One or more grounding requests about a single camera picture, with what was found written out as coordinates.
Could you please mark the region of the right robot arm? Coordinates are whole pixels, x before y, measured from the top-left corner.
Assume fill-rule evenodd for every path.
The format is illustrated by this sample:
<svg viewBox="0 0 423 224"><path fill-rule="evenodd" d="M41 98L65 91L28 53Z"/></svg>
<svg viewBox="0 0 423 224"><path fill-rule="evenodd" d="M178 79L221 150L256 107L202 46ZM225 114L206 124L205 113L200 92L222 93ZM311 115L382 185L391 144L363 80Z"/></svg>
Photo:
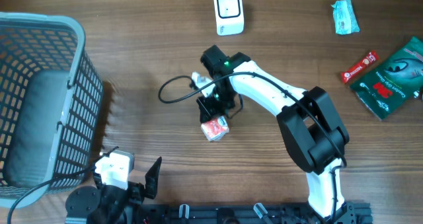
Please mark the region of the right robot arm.
<svg viewBox="0 0 423 224"><path fill-rule="evenodd" d="M236 95L261 105L276 117L289 156L307 175L309 206L321 221L335 223L344 205L339 171L347 165L349 135L328 93L288 85L249 56L239 52L229 57L216 45L203 52L200 62L209 73L194 80L202 92L196 100L200 122L228 116Z"/></svg>

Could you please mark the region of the white barcode scanner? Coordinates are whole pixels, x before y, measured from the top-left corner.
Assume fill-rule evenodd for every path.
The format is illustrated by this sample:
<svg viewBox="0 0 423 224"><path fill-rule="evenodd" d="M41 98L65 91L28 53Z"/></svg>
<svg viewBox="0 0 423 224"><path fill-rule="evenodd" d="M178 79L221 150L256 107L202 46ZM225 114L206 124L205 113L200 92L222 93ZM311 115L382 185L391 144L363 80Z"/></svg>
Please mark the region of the white barcode scanner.
<svg viewBox="0 0 423 224"><path fill-rule="evenodd" d="M242 0L213 0L216 31L219 36L240 34L244 30L245 18Z"/></svg>

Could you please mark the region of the red stick sachet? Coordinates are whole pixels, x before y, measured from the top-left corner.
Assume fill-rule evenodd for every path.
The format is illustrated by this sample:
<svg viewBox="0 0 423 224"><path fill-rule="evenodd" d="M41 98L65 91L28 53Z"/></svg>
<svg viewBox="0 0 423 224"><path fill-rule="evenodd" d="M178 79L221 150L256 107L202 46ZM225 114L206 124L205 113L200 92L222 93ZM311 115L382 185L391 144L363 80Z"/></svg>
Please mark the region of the red stick sachet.
<svg viewBox="0 0 423 224"><path fill-rule="evenodd" d="M357 62L349 69L340 74L342 82L346 84L348 81L353 79L358 73L360 73L364 69L367 69L370 65L373 65L378 59L379 56L377 55L376 51L370 51L361 60L359 60L359 62Z"/></svg>

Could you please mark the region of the teal wet wipes pack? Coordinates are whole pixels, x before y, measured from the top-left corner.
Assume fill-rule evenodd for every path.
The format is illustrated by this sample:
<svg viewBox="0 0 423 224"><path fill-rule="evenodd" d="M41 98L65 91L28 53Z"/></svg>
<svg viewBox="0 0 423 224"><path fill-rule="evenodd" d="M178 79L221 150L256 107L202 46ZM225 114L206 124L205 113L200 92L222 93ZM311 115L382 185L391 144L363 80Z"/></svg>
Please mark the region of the teal wet wipes pack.
<svg viewBox="0 0 423 224"><path fill-rule="evenodd" d="M331 7L337 34L347 35L360 31L351 0L338 0Z"/></svg>

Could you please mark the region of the grey plastic mesh basket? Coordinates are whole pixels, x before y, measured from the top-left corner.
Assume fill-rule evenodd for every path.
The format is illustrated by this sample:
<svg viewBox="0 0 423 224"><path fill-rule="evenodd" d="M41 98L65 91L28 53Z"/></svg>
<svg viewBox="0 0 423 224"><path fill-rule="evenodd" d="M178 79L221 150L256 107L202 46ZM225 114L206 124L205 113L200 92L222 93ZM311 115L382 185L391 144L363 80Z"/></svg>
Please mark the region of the grey plastic mesh basket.
<svg viewBox="0 0 423 224"><path fill-rule="evenodd" d="M73 18L1 13L1 206L78 186L103 83Z"/></svg>

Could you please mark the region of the red white snack packet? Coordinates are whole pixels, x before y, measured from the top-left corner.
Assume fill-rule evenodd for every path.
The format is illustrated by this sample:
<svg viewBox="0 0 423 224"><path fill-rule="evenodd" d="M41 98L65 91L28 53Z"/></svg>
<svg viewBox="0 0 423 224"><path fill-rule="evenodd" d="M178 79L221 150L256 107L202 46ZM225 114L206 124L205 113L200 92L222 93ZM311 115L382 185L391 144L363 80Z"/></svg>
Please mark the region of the red white snack packet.
<svg viewBox="0 0 423 224"><path fill-rule="evenodd" d="M205 122L200 127L208 141L218 141L229 133L229 126L224 116Z"/></svg>

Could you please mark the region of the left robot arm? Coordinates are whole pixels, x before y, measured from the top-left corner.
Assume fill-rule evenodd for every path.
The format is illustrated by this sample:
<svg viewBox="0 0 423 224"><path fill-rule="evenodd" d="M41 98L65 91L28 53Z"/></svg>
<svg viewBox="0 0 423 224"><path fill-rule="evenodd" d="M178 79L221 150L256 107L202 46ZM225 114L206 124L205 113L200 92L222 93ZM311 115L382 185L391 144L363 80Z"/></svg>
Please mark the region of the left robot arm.
<svg viewBox="0 0 423 224"><path fill-rule="evenodd" d="M159 157L145 174L145 184L130 182L126 190L103 184L96 174L96 186L83 186L68 196L65 223L130 223L129 206L156 197L161 163Z"/></svg>

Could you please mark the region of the green 3M package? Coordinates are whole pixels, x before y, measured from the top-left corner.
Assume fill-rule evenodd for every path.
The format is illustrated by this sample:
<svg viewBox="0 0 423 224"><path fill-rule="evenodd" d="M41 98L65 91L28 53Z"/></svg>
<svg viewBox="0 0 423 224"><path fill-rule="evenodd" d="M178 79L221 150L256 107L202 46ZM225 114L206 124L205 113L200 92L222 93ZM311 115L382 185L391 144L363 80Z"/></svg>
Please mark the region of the green 3M package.
<svg viewBox="0 0 423 224"><path fill-rule="evenodd" d="M350 89L380 120L422 88L422 41L413 37L383 63L354 81Z"/></svg>

